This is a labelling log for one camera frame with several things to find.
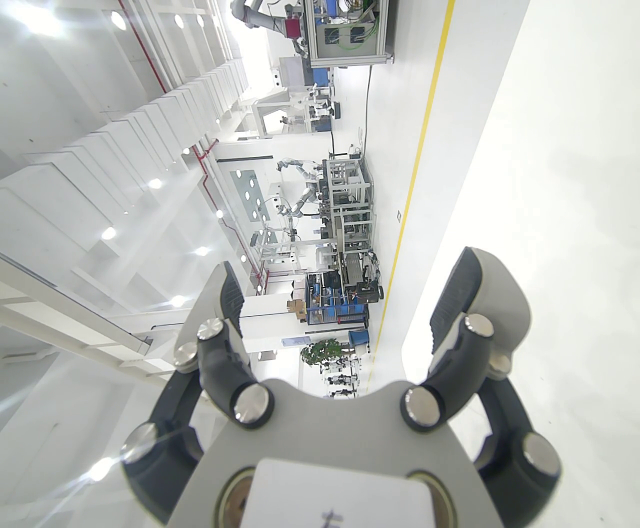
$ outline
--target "red pipe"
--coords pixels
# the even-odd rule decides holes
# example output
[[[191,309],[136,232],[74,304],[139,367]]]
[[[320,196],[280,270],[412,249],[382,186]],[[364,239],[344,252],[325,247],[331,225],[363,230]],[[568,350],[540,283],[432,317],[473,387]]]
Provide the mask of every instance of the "red pipe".
[[[138,39],[138,44],[140,44],[140,47],[142,48],[142,51],[145,54],[145,57],[147,57],[147,61],[149,62],[149,66],[151,66],[151,69],[153,70],[154,75],[156,76],[156,79],[158,80],[158,84],[160,84],[160,88],[162,88],[163,92],[167,93],[168,90],[164,87],[164,83],[162,82],[162,79],[160,78],[160,74],[158,73],[158,70],[156,70],[156,67],[154,66],[154,63],[151,60],[151,57],[149,56],[149,53],[147,53],[147,48],[143,44],[142,39],[140,38],[140,35],[138,34],[138,30],[136,30],[136,26],[133,25],[133,22],[131,21],[131,17],[129,16],[129,13],[127,12],[127,9],[125,8],[122,0],[118,0],[118,4],[120,4],[120,7],[122,8],[122,11],[124,12],[125,17],[127,17],[127,21],[129,22],[129,25],[131,26],[131,31],[133,31],[133,34],[136,35],[136,38]]]
[[[202,161],[209,155],[209,153],[211,152],[211,149],[213,147],[215,147],[217,143],[218,143],[218,140],[214,140],[213,143],[211,143],[211,145],[209,145],[209,148],[207,148],[207,150],[205,150],[202,155],[198,154],[198,147],[196,145],[193,145],[193,147],[192,147],[193,152],[195,153],[196,158],[198,159],[198,163],[200,163],[200,167],[201,167],[202,171],[204,172],[204,180],[202,181],[202,187],[204,188],[205,192],[209,196],[209,199],[211,200],[211,203],[213,204],[213,206],[216,209],[218,209],[218,206],[216,205],[216,201],[213,199],[213,196],[211,196],[211,193],[209,192],[209,189],[207,189],[207,180],[209,179],[209,171],[207,171],[207,168],[204,166],[204,163]],[[255,266],[253,265],[253,262],[251,261],[251,258],[250,258],[251,253],[249,251],[247,251],[246,247],[244,246],[244,243],[242,242],[242,239],[240,238],[240,234],[238,233],[236,228],[234,228],[233,226],[227,224],[227,222],[225,221],[224,217],[222,217],[221,220],[222,220],[222,224],[226,228],[230,229],[231,231],[233,231],[236,234],[238,242],[240,242],[240,245],[242,246],[242,249],[244,251],[244,254],[246,255],[246,258],[249,259],[249,264],[251,266],[251,269],[252,269],[254,275],[256,276],[256,278],[258,280],[258,284],[261,285],[262,284],[262,273],[258,272],[255,269]]]

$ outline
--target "industrial workstation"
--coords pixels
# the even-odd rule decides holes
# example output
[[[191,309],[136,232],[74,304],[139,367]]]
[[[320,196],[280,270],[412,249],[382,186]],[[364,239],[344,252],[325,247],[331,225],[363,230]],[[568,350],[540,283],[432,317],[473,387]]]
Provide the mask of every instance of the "industrial workstation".
[[[4,2],[0,527],[633,525],[640,8],[566,4]]]

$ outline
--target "black cable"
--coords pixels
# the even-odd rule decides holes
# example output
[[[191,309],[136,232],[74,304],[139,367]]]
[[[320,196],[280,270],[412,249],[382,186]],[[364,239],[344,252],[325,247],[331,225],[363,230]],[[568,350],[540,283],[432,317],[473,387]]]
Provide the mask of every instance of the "black cable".
[[[364,103],[364,141],[362,142],[362,157],[364,158],[365,151],[367,150],[367,125],[369,124],[369,88],[371,87],[371,72],[373,71],[373,65],[369,66],[369,80],[367,82],[367,96]]]
[[[273,20],[273,31],[277,31],[278,33],[280,33],[282,36],[284,36],[285,38],[287,37],[287,35],[285,35],[282,31],[280,31],[280,28],[276,25],[276,19],[274,18],[273,14],[271,13],[271,6],[273,6],[275,4],[267,4],[267,9],[269,10],[269,16],[271,17],[271,20]]]

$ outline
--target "round ceiling light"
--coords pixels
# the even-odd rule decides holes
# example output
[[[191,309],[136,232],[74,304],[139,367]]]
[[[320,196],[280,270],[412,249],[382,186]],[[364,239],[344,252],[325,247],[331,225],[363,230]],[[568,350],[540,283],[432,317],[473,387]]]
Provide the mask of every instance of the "round ceiling light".
[[[62,34],[62,24],[48,9],[19,2],[13,4],[10,13],[32,33],[47,36]]]
[[[171,304],[174,308],[180,308],[186,301],[182,295],[176,295],[173,299],[171,299]]]
[[[116,236],[116,230],[113,227],[108,227],[102,232],[102,240],[111,240]]]
[[[122,31],[127,29],[127,24],[125,23],[124,19],[122,18],[122,15],[120,13],[118,13],[117,11],[112,11],[111,12],[111,21],[116,26],[116,28],[121,29]]]

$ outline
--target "white floor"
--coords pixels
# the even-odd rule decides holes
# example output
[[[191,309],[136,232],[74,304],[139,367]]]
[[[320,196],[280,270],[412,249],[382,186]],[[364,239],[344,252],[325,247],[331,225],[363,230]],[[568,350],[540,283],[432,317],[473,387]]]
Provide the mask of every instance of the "white floor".
[[[376,249],[385,283],[399,232],[396,214],[404,208],[433,69],[433,32],[439,36],[442,27],[442,17],[421,18],[433,4],[403,3],[396,64],[374,67],[372,75],[366,157],[376,181]],[[439,112],[452,112],[452,106],[438,98],[446,86],[465,108],[463,95],[470,92],[463,93],[445,71],[447,61],[460,64],[463,53],[475,51],[473,45],[456,47],[462,41],[454,29],[462,24],[456,17],[465,18],[465,9],[471,8],[458,0],[454,9],[390,294],[395,313],[390,318],[387,309],[371,390],[404,375],[415,381],[424,378],[431,344],[426,324],[451,266],[465,245],[493,252],[515,275],[533,312],[531,332],[516,352],[511,379],[534,425],[557,447],[564,463],[559,490],[535,526],[636,526],[640,4],[531,1],[441,244],[433,224],[436,214],[446,211],[428,201],[429,187],[443,198],[433,160],[455,141],[440,136],[447,129]],[[460,55],[449,56],[450,46]],[[464,84],[468,72],[458,72],[458,84]],[[364,101],[367,74],[366,68],[337,72],[338,98],[347,101],[344,125],[356,130],[363,127],[364,111],[356,115],[354,108]],[[486,102],[485,96],[477,98],[474,108],[465,108],[469,135],[477,131],[472,112],[481,113],[477,106]],[[449,122],[456,134],[464,134],[457,113]],[[349,142],[357,144],[357,139]],[[454,146],[459,150],[450,152],[449,160],[460,170],[463,164],[455,154],[465,156],[467,151]],[[452,179],[457,194],[458,174],[444,164],[438,168],[441,179]],[[416,202],[417,196],[424,201]],[[415,247],[418,228],[428,246],[421,259]],[[434,259],[431,252],[436,251]],[[411,252],[413,269],[401,269],[404,254]],[[414,318],[414,299],[426,275]],[[374,327],[380,315],[374,310]],[[402,319],[413,319],[408,333]],[[375,328],[372,334],[376,339]],[[486,427],[476,405],[454,421],[471,456]]]

